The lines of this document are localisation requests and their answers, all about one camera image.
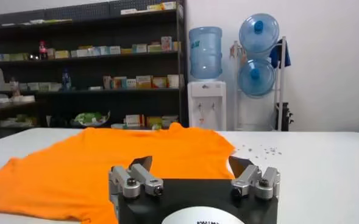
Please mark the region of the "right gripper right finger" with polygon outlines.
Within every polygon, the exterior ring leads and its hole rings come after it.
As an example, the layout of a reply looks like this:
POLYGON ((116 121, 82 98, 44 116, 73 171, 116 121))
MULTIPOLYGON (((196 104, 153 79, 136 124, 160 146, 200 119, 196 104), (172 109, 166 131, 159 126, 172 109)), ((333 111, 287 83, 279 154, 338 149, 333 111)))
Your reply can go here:
POLYGON ((248 159, 229 156, 230 168, 234 179, 231 181, 233 198, 247 197, 250 193, 261 200, 279 198, 280 172, 274 167, 267 167, 264 172, 248 159))

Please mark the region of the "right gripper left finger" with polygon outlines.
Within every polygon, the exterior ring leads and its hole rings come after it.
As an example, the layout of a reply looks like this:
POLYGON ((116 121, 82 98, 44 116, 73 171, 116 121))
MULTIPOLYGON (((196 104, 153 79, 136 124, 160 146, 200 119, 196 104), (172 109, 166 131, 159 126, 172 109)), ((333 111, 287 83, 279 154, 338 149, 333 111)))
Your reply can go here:
POLYGON ((163 194, 163 180, 154 177, 149 171, 152 166, 152 156, 134 159, 125 169, 123 166, 113 166, 109 172, 109 197, 117 199, 120 195, 125 198, 137 198, 144 192, 153 197, 163 194))

